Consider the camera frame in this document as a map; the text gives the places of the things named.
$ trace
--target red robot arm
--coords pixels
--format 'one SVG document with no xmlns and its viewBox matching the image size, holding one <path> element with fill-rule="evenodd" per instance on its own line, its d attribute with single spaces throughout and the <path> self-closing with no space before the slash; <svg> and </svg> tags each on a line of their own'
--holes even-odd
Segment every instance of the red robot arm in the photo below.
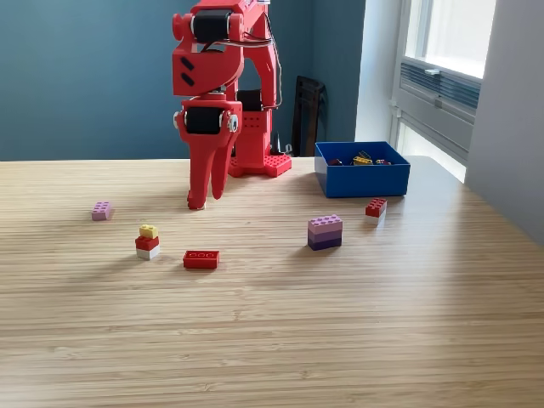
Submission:
<svg viewBox="0 0 544 408">
<path fill-rule="evenodd" d="M 290 157 L 270 155 L 277 50 L 265 3 L 201 0 L 190 14 L 173 17 L 173 35 L 180 41 L 173 53 L 173 92 L 193 97 L 174 115 L 174 126 L 190 147 L 191 209 L 204 207 L 210 177 L 219 199 L 227 173 L 277 177 L 292 166 Z M 238 92 L 245 58 L 253 61 L 262 90 Z"/>
</svg>

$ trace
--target lavender lego brick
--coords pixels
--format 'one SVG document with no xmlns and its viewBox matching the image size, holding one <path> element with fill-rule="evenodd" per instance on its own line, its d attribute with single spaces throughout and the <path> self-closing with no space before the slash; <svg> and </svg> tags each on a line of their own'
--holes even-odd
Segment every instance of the lavender lego brick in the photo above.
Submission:
<svg viewBox="0 0 544 408">
<path fill-rule="evenodd" d="M 330 241 L 322 241 L 322 242 L 312 242 L 311 240 L 308 240 L 308 246 L 312 248 L 314 251 L 321 251 L 322 249 L 340 247 L 341 245 L 342 245 L 342 238 L 338 238 L 336 240 L 330 240 Z"/>
<path fill-rule="evenodd" d="M 91 217 L 93 221 L 105 221 L 110 219 L 111 204 L 108 201 L 99 201 L 94 206 Z"/>
<path fill-rule="evenodd" d="M 323 232 L 321 234 L 314 234 L 312 231 L 308 231 L 308 239 L 312 242 L 331 241 L 342 238 L 342 230 L 332 232 Z"/>
<path fill-rule="evenodd" d="M 336 214 L 314 218 L 308 221 L 308 232 L 311 231 L 315 235 L 342 230 L 342 227 L 343 222 Z"/>
</svg>

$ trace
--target blue box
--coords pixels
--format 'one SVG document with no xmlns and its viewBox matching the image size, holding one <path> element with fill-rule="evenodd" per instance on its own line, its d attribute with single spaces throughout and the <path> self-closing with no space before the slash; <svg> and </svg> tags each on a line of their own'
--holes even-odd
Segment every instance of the blue box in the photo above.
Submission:
<svg viewBox="0 0 544 408">
<path fill-rule="evenodd" d="M 364 150 L 375 162 L 392 165 L 349 166 Z M 338 159 L 344 166 L 329 166 Z M 328 198 L 403 196 L 408 190 L 410 163 L 387 142 L 319 142 L 315 144 L 315 174 Z"/>
</svg>

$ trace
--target yellow lego brick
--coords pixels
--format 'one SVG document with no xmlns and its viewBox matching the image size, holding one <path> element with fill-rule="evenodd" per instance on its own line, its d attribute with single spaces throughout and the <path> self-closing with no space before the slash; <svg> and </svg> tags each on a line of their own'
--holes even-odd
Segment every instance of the yellow lego brick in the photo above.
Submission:
<svg viewBox="0 0 544 408">
<path fill-rule="evenodd" d="M 140 236 L 154 240 L 159 235 L 159 230 L 153 225 L 142 225 L 139 227 Z"/>
<path fill-rule="evenodd" d="M 354 165 L 355 166 L 366 166 L 366 165 L 369 165 L 369 164 L 372 164 L 372 160 L 370 160 L 370 159 L 365 159 L 363 157 L 355 157 L 354 158 Z"/>
</svg>

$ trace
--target red lego brick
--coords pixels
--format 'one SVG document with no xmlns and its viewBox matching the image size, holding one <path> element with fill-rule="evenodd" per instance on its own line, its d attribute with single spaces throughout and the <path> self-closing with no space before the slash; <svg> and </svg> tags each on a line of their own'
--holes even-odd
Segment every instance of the red lego brick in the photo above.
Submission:
<svg viewBox="0 0 544 408">
<path fill-rule="evenodd" d="M 216 269 L 219 265 L 219 251 L 187 251 L 184 256 L 186 269 Z"/>
<path fill-rule="evenodd" d="M 375 198 L 366 207 L 365 215 L 379 218 L 388 206 L 388 201 L 383 198 Z"/>
<path fill-rule="evenodd" d="M 146 238 L 145 236 L 139 236 L 138 238 L 136 238 L 136 249 L 151 251 L 157 245 L 159 245 L 158 236 L 153 240 L 151 238 Z"/>
</svg>

